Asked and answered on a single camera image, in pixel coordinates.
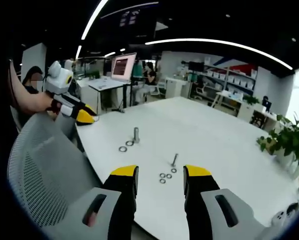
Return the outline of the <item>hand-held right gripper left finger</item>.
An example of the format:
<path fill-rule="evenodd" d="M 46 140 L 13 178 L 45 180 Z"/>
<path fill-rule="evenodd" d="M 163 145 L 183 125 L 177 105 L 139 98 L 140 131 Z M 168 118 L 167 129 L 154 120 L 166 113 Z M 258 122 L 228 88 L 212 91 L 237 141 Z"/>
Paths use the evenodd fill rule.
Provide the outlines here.
<path fill-rule="evenodd" d="M 64 218 L 46 226 L 49 240 L 129 240 L 136 212 L 139 167 L 128 165 L 110 173 L 70 204 Z"/>

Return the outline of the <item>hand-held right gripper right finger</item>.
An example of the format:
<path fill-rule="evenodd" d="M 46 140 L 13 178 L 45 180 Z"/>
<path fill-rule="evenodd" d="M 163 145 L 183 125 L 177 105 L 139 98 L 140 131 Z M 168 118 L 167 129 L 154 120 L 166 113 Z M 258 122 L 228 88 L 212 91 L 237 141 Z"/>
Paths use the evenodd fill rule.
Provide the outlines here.
<path fill-rule="evenodd" d="M 269 240 L 271 228 L 254 217 L 253 209 L 210 171 L 185 165 L 184 210 L 191 240 Z"/>

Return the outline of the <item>person's left hand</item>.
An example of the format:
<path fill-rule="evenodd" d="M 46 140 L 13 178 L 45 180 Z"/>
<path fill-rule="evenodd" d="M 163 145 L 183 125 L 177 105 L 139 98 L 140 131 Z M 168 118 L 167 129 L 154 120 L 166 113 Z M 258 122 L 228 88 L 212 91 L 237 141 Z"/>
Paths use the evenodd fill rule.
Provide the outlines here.
<path fill-rule="evenodd" d="M 51 105 L 46 108 L 46 111 L 50 116 L 56 117 L 59 114 L 61 107 L 62 104 L 57 100 L 53 99 Z"/>

